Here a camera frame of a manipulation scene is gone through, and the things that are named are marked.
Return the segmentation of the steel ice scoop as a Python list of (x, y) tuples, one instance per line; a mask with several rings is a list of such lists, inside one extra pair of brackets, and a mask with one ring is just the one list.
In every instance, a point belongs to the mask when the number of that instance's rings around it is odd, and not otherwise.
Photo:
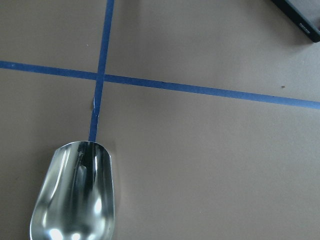
[(110, 240), (115, 229), (112, 158), (93, 141), (52, 156), (29, 226), (32, 240)]

